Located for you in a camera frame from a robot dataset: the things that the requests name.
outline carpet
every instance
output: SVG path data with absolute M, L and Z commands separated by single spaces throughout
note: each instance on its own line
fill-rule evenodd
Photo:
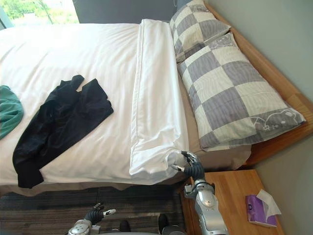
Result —
M 105 211 L 116 209 L 116 214 L 98 223 L 101 232 L 118 228 L 126 219 L 132 232 L 158 233 L 160 213 L 168 216 L 170 224 L 184 228 L 179 194 L 173 186 L 154 185 L 123 191 L 89 188 L 44 192 L 34 197 L 8 193 L 0 198 L 0 235 L 64 235 L 97 202 L 104 202 Z

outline pillow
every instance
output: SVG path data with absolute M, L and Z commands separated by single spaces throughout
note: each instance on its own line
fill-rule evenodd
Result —
M 171 18 L 170 27 L 177 62 L 184 61 L 230 28 L 213 16 L 202 0 L 193 0 L 183 6 Z
M 228 149 L 274 138 L 304 117 L 285 103 L 228 33 L 178 65 L 203 149 Z

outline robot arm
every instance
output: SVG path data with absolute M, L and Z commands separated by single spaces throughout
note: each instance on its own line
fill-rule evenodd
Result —
M 73 228 L 68 232 L 68 235 L 93 235 L 100 233 L 100 226 L 96 223 L 100 222 L 104 217 L 107 217 L 116 212 L 116 209 L 101 211 L 103 209 L 101 203 L 97 203 L 85 216 L 84 219 L 78 220 Z
M 184 172 L 194 180 L 193 185 L 185 186 L 184 195 L 195 200 L 202 235 L 229 235 L 219 212 L 214 184 L 209 184 L 205 180 L 203 166 L 195 154 L 186 151 L 181 153 L 191 166 L 184 168 L 173 164 L 172 168 Z

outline window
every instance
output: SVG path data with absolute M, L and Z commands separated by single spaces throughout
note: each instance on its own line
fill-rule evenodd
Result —
M 14 26 L 78 23 L 72 0 L 0 0 Z

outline wooden bed frame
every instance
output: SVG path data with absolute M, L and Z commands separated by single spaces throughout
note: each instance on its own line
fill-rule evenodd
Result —
M 220 16 L 209 4 L 204 3 L 210 12 L 220 21 L 231 25 Z M 310 102 L 271 62 L 253 47 L 235 28 L 231 28 L 234 38 L 247 56 L 251 64 L 257 69 L 266 81 L 268 81 L 281 95 L 281 97 L 294 109 L 299 111 L 307 120 L 301 126 L 284 133 L 271 140 L 253 144 L 251 156 L 246 162 L 246 167 L 252 166 L 261 160 L 269 158 L 275 153 L 292 145 L 313 133 L 313 103 Z

